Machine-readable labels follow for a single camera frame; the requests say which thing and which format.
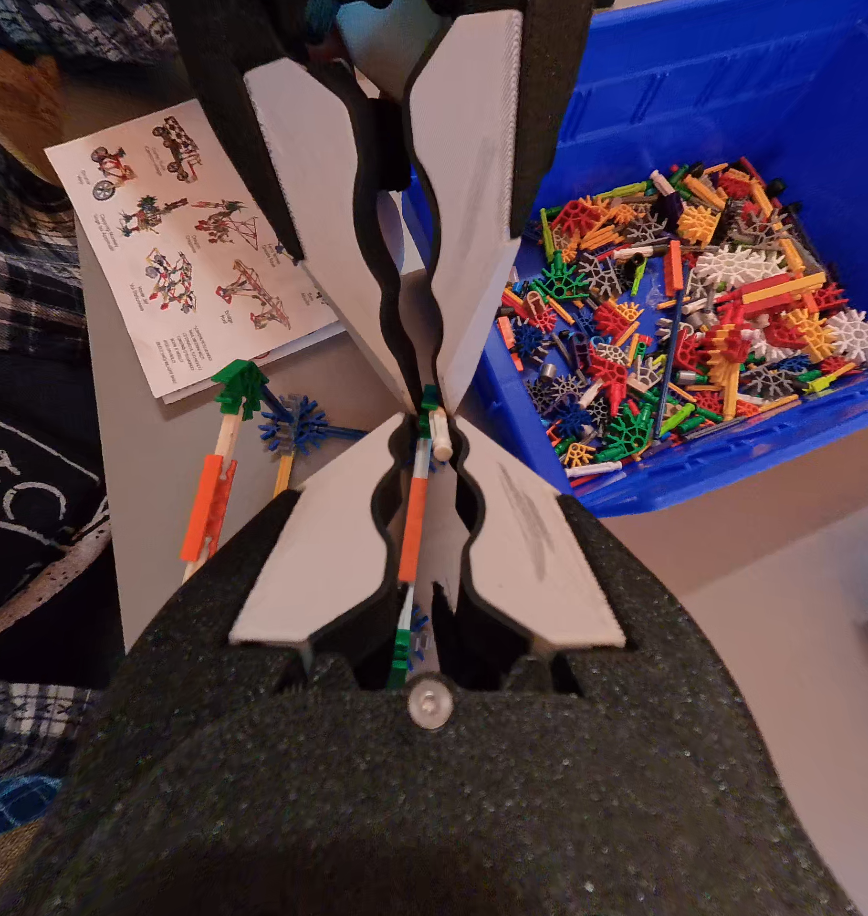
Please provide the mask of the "pile of colourful construction pieces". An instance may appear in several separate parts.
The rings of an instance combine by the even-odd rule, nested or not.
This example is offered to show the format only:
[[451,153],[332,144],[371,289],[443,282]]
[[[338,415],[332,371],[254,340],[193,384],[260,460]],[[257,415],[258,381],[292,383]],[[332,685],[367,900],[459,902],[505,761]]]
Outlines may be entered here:
[[868,371],[868,310],[747,156],[541,210],[494,326],[575,493]]

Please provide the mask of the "blue plastic parts bin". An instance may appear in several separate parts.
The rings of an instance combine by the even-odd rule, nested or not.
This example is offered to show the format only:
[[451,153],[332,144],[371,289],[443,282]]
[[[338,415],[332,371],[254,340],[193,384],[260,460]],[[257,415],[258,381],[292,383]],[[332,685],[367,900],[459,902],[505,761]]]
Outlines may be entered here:
[[[594,17],[532,216],[653,168],[745,156],[799,201],[868,317],[868,2],[657,2]],[[868,427],[868,371],[802,404],[647,452],[573,494],[601,519],[667,509]]]

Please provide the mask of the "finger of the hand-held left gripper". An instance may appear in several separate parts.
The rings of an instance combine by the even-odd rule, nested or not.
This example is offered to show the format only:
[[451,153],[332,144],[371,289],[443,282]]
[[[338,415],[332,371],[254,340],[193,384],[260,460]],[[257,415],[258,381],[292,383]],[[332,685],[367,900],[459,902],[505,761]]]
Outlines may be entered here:
[[428,279],[446,411],[471,384],[520,245],[510,222],[522,41],[519,9],[461,15],[406,84],[409,150],[434,231]]
[[371,98],[337,62],[285,57],[244,81],[302,267],[382,381],[416,414],[422,386],[399,309],[400,269],[379,220],[382,147]]

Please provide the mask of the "construction toy frame model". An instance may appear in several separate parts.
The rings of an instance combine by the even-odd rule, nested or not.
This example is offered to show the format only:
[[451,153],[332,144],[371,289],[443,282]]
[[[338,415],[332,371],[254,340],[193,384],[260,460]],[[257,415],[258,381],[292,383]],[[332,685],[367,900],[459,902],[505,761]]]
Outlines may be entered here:
[[[268,419],[288,424],[292,433],[298,427],[299,415],[282,406],[267,387],[267,377],[253,361],[233,360],[211,377],[222,385],[215,400],[222,415],[221,432],[214,452],[204,460],[199,487],[190,513],[188,528],[180,550],[187,564],[184,578],[194,574],[218,549],[226,505],[236,472],[232,458],[242,423],[252,418],[257,407],[267,402],[272,410]],[[387,687],[399,688],[417,674],[416,660],[422,653],[413,650],[413,637],[427,620],[415,613],[415,584],[420,556],[430,458],[433,452],[430,414],[440,410],[438,388],[426,385],[418,416],[418,433],[412,481],[409,488],[405,529],[399,558],[397,581],[405,594],[394,636],[394,652]]]

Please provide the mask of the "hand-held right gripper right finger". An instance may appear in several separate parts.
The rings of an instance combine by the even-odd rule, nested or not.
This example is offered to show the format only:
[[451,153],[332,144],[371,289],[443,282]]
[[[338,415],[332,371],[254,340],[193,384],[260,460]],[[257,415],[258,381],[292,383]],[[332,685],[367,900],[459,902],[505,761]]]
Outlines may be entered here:
[[587,514],[465,418],[432,508],[432,630],[461,689],[577,689],[572,655],[626,646]]

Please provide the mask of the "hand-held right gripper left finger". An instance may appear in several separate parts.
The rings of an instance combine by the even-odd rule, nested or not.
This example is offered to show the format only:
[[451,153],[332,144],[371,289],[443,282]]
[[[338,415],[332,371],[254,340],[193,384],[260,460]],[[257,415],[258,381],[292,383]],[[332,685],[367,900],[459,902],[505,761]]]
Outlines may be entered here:
[[230,645],[290,649],[306,670],[335,655],[361,688],[386,687],[402,606],[392,526],[406,461],[407,416],[399,412],[296,489]]

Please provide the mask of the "illustrated instruction booklet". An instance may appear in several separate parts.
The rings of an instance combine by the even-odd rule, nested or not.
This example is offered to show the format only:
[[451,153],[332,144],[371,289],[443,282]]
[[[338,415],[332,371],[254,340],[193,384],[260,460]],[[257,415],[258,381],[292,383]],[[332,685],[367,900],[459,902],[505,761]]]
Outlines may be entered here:
[[236,359],[262,366],[344,332],[198,101],[45,153],[166,404],[205,390]]

